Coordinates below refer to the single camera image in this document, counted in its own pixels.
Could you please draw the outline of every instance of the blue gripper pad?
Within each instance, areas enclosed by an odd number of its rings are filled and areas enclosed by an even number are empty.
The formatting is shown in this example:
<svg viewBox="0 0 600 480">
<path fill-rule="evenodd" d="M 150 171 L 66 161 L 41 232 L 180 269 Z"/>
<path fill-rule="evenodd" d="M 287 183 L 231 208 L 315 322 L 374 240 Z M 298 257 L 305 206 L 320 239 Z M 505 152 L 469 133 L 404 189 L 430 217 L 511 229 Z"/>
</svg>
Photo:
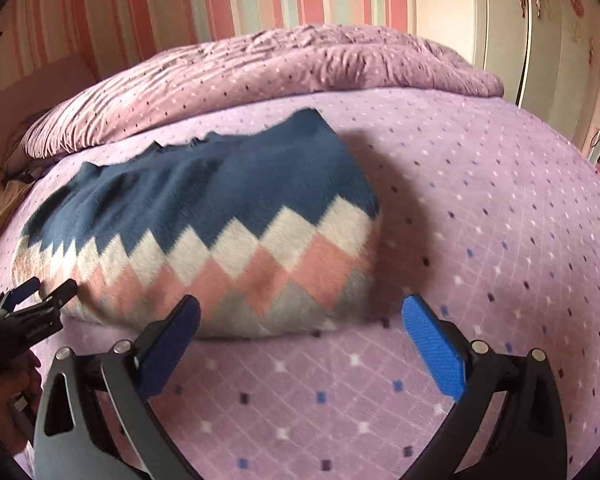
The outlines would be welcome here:
<svg viewBox="0 0 600 480">
<path fill-rule="evenodd" d="M 164 325 L 160 336 L 144 354 L 138 367 L 138 392 L 143 399 L 162 393 L 187 346 L 196 335 L 200 318 L 198 300 L 193 296 L 185 296 L 162 322 Z"/>
<path fill-rule="evenodd" d="M 9 295 L 9 301 L 4 305 L 5 310 L 12 312 L 15 307 L 21 304 L 24 300 L 33 296 L 37 291 L 40 290 L 40 280 L 33 277 L 22 285 L 14 288 Z"/>
<path fill-rule="evenodd" d="M 436 315 L 419 295 L 411 294 L 404 300 L 402 325 L 440 392 L 458 402 L 466 388 L 464 361 L 446 339 Z"/>
</svg>

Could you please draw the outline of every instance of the diamond pattern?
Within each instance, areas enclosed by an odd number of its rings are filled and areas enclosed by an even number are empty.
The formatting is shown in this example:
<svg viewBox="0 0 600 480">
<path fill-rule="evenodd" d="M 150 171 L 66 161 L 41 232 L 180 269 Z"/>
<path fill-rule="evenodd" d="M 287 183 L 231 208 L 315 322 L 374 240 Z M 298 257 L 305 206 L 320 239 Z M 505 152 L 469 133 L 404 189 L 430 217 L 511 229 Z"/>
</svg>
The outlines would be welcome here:
<svg viewBox="0 0 600 480">
<path fill-rule="evenodd" d="M 167 261 L 180 282 L 187 286 L 200 273 L 208 256 L 209 250 L 206 245 L 188 226 L 173 246 L 167 256 Z"/>
<path fill-rule="evenodd" d="M 132 313 L 138 300 L 144 298 L 144 283 L 133 267 L 126 266 L 114 286 L 107 287 L 106 295 L 114 312 Z"/>
<path fill-rule="evenodd" d="M 97 264 L 89 278 L 89 286 L 82 286 L 80 289 L 80 302 L 86 306 L 88 312 L 96 312 L 96 309 L 102 310 L 106 318 L 113 318 L 113 311 L 109 301 L 107 301 L 107 282 L 100 264 Z"/>
<path fill-rule="evenodd" d="M 273 333 L 285 333 L 293 332 L 296 327 L 310 330 L 320 326 L 325 316 L 324 308 L 300 285 L 291 281 L 269 305 L 263 323 Z"/>
<path fill-rule="evenodd" d="M 91 238 L 83 245 L 76 261 L 82 280 L 87 281 L 91 278 L 91 273 L 98 264 L 99 259 L 96 240 L 95 238 Z"/>
<path fill-rule="evenodd" d="M 258 316 L 266 313 L 288 282 L 288 273 L 264 248 L 259 248 L 236 280 L 236 289 Z"/>
<path fill-rule="evenodd" d="M 113 285 L 120 273 L 125 270 L 128 261 L 120 235 L 113 237 L 109 245 L 102 252 L 102 257 L 99 261 L 107 285 Z"/>
<path fill-rule="evenodd" d="M 228 337 L 241 333 L 245 337 L 259 337 L 262 325 L 254 311 L 235 291 L 229 292 L 205 318 L 200 337 Z"/>
<path fill-rule="evenodd" d="M 173 267 L 166 263 L 154 282 L 145 289 L 144 298 L 153 306 L 156 319 L 163 319 L 182 299 L 186 290 L 187 287 L 180 281 Z"/>
<path fill-rule="evenodd" d="M 64 258 L 64 243 L 60 243 L 56 252 L 54 252 L 49 262 L 49 276 L 54 277 L 62 269 L 62 259 Z"/>
<path fill-rule="evenodd" d="M 40 270 L 46 269 L 51 263 L 51 257 L 54 255 L 53 246 L 47 246 L 40 253 Z"/>
<path fill-rule="evenodd" d="M 291 272 L 314 237 L 316 227 L 284 206 L 262 236 L 261 244 Z"/>
<path fill-rule="evenodd" d="M 64 258 L 62 259 L 62 280 L 67 280 L 71 275 L 72 270 L 74 270 L 77 254 L 75 253 L 75 241 L 72 240 L 69 244 L 69 248 L 66 250 L 64 254 Z"/>
<path fill-rule="evenodd" d="M 20 244 L 21 246 L 26 247 L 26 244 L 28 240 L 28 237 L 23 238 L 23 240 L 21 240 Z M 42 266 L 42 257 L 40 256 L 40 247 L 42 246 L 42 241 L 38 242 L 37 244 L 31 246 L 27 251 L 26 251 L 26 256 L 23 258 L 23 262 L 22 262 L 22 267 L 24 269 L 29 269 L 29 272 L 32 272 L 35 276 L 37 276 L 40 273 L 40 269 Z"/>
<path fill-rule="evenodd" d="M 320 220 L 318 232 L 350 256 L 360 254 L 373 227 L 369 216 L 337 196 Z"/>
<path fill-rule="evenodd" d="M 129 264 L 136 272 L 142 288 L 153 283 L 164 261 L 164 253 L 151 231 L 144 234 L 129 258 Z"/>
<path fill-rule="evenodd" d="M 235 280 L 257 249 L 258 239 L 234 218 L 220 233 L 211 249 L 211 256 Z"/>
<path fill-rule="evenodd" d="M 329 262 L 328 267 L 321 265 Z M 293 279 L 302 286 L 319 304 L 333 307 L 354 265 L 347 253 L 324 236 L 315 235 L 311 245 L 302 256 L 302 261 L 293 272 Z"/>
</svg>

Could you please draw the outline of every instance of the decorative sticker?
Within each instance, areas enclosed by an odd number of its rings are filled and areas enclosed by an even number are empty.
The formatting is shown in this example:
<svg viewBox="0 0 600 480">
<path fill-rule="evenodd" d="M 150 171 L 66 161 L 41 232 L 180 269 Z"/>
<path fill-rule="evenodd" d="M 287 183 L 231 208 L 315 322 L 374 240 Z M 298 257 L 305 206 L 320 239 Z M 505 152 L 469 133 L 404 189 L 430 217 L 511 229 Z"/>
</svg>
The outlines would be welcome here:
<svg viewBox="0 0 600 480">
<path fill-rule="evenodd" d="M 571 8 L 573 12 L 576 13 L 576 16 L 582 18 L 584 16 L 584 5 L 582 4 L 582 0 L 569 0 L 571 2 Z"/>
<path fill-rule="evenodd" d="M 582 36 L 582 26 L 580 22 L 574 22 L 569 25 L 569 36 L 571 37 L 571 41 L 575 44 L 581 44 L 584 42 L 584 37 Z"/>
</svg>

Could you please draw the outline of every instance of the purple bedsheet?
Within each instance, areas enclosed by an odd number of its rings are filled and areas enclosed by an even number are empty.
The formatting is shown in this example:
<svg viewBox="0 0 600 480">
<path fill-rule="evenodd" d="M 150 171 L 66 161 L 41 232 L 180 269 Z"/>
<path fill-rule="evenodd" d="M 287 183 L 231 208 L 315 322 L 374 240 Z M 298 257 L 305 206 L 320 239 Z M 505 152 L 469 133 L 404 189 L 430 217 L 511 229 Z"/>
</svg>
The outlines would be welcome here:
<svg viewBox="0 0 600 480">
<path fill-rule="evenodd" d="M 381 200 L 373 301 L 384 319 L 326 326 L 320 336 L 193 343 L 152 400 L 184 455 L 207 480 L 398 478 L 452 405 L 400 326 L 398 309 L 412 290 L 469 339 L 499 352 L 546 350 L 572 477 L 600 444 L 600 176 L 549 126 L 499 98 L 325 92 L 206 114 L 71 155 L 36 185 L 0 240 L 0 290 L 10 286 L 24 222 L 82 162 L 121 162 L 152 140 L 184 142 L 209 130 L 256 132 L 301 107 L 317 108 L 342 135 Z M 35 351 L 47 370 L 60 346 L 104 351 L 123 336 L 67 319 Z"/>
</svg>

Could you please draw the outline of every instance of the white zigzag pattern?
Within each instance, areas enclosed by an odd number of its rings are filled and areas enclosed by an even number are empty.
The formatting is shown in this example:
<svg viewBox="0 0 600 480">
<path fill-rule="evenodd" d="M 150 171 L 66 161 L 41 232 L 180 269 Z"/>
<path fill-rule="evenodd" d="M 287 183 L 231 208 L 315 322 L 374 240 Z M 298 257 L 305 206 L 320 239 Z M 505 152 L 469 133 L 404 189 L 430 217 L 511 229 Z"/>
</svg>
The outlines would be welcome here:
<svg viewBox="0 0 600 480">
<path fill-rule="evenodd" d="M 166 262 L 182 284 L 188 286 L 200 274 L 210 257 L 235 280 L 244 272 L 258 247 L 263 247 L 280 266 L 291 272 L 318 233 L 350 256 L 357 257 L 369 238 L 374 223 L 360 208 L 337 196 L 317 226 L 286 206 L 282 207 L 260 240 L 234 218 L 225 226 L 210 249 L 188 226 L 167 255 L 155 240 L 154 234 L 148 230 L 131 255 L 126 254 L 122 238 L 118 234 L 102 254 L 98 254 L 95 238 L 91 238 L 77 254 L 75 241 L 72 240 L 66 252 L 64 244 L 60 244 L 55 251 L 50 246 L 40 252 L 39 242 L 28 248 L 24 256 L 27 262 L 40 260 L 43 267 L 49 266 L 51 276 L 62 269 L 67 278 L 77 266 L 83 281 L 87 281 L 100 264 L 108 286 L 115 283 L 120 273 L 131 264 L 142 285 L 147 287 L 153 283 Z M 20 246 L 26 247 L 26 238 L 20 241 Z"/>
</svg>

